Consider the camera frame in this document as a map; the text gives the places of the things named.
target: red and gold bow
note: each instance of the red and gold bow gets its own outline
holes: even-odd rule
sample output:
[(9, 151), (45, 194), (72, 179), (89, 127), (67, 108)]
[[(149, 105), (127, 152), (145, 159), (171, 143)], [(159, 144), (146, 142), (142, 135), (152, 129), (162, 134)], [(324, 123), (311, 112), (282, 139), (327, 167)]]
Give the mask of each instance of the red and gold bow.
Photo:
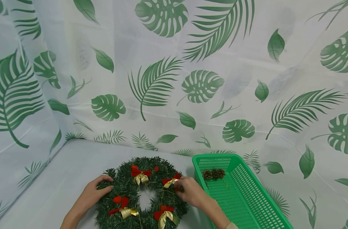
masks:
[(129, 217), (131, 215), (138, 216), (138, 209), (135, 207), (128, 208), (127, 207), (128, 202), (129, 202), (129, 199), (124, 196), (122, 198), (121, 208), (114, 208), (113, 210), (110, 210), (109, 216), (113, 215), (116, 212), (120, 212), (122, 214), (123, 219), (126, 219), (127, 217)]
[(159, 212), (154, 212), (153, 216), (157, 221), (157, 225), (159, 229), (164, 229), (165, 224), (166, 224), (166, 218), (169, 218), (175, 225), (178, 226), (179, 219), (176, 215), (173, 214), (174, 212), (174, 207), (171, 206), (160, 206), (160, 211)]
[(180, 174), (179, 173), (175, 174), (172, 179), (163, 179), (162, 182), (163, 182), (164, 188), (169, 188), (169, 186), (171, 184), (174, 184), (179, 179), (180, 179)]
[(146, 170), (146, 171), (138, 170), (138, 167), (136, 165), (132, 165), (131, 169), (132, 169), (131, 177), (135, 178), (137, 185), (140, 185), (141, 182), (144, 185), (149, 184), (149, 177), (151, 176), (150, 170)]

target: white table surface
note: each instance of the white table surface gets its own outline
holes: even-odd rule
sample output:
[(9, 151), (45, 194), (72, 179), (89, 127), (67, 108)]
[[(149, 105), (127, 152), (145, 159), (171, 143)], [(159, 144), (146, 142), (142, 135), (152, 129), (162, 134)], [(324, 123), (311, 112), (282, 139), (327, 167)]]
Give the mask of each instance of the white table surface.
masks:
[[(160, 156), (171, 162), (183, 175), (194, 174), (190, 157), (87, 140), (70, 140), (3, 215), (0, 229), (58, 229), (87, 183), (106, 169), (117, 168), (122, 162), (141, 156)], [(150, 193), (142, 193), (141, 207), (149, 203), (147, 196)], [(95, 225), (95, 216), (95, 209), (89, 210), (78, 229), (99, 229)], [(178, 228), (212, 227), (203, 212), (189, 206), (189, 212)]]

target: left hand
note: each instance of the left hand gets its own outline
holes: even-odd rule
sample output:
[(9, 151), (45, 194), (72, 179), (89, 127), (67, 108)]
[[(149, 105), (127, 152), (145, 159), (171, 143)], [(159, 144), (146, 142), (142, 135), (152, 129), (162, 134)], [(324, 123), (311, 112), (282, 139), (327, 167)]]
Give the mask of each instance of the left hand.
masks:
[(73, 212), (74, 214), (80, 216), (80, 218), (83, 218), (90, 208), (92, 208), (104, 195), (113, 190), (113, 186), (108, 186), (101, 190), (97, 190), (96, 187), (102, 181), (113, 182), (113, 178), (110, 176), (100, 175), (98, 178), (89, 182), (82, 191), (80, 197), (76, 200), (70, 212)]

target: christmas wreath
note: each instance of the christmas wreath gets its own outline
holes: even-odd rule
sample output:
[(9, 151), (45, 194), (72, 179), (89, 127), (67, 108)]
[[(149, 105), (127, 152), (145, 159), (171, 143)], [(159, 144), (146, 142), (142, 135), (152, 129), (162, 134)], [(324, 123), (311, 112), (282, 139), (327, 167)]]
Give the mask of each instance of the christmas wreath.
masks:
[[(98, 189), (113, 185), (112, 192), (97, 203), (96, 222), (100, 229), (176, 229), (188, 205), (175, 193), (174, 184), (181, 173), (160, 157), (136, 157), (118, 169), (108, 169), (113, 182), (103, 182)], [(140, 207), (140, 185), (155, 192), (150, 208)]]

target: red bow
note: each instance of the red bow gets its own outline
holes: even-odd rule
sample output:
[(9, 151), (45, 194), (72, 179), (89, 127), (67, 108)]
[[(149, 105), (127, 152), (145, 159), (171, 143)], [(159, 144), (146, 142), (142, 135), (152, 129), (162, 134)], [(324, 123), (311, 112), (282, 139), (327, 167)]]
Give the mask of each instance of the red bow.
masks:
[(129, 199), (127, 197), (123, 197), (122, 198), (122, 203), (121, 203), (121, 208), (114, 208), (113, 210), (110, 210), (109, 211), (109, 216), (111, 216), (112, 214), (116, 213), (116, 212), (119, 212), (119, 210), (127, 207), (128, 205), (128, 202), (129, 202)]
[(154, 216), (154, 218), (156, 219), (156, 221), (159, 221), (160, 216), (161, 216), (162, 214), (164, 214), (165, 211), (174, 212), (174, 207), (171, 207), (171, 206), (166, 207), (166, 206), (164, 206), (164, 205), (161, 205), (161, 206), (160, 206), (160, 211), (159, 211), (159, 212), (154, 212), (154, 213), (153, 213), (153, 216)]
[(146, 171), (141, 171), (141, 170), (138, 170), (138, 167), (136, 165), (132, 165), (131, 166), (131, 177), (135, 177), (141, 173), (143, 173), (144, 175), (150, 177), (151, 176), (151, 171), (150, 170), (146, 170)]
[(179, 173), (175, 174), (173, 176), (173, 178), (171, 178), (171, 179), (163, 179), (162, 182), (165, 185), (168, 182), (172, 182), (174, 179), (180, 179), (180, 174)]

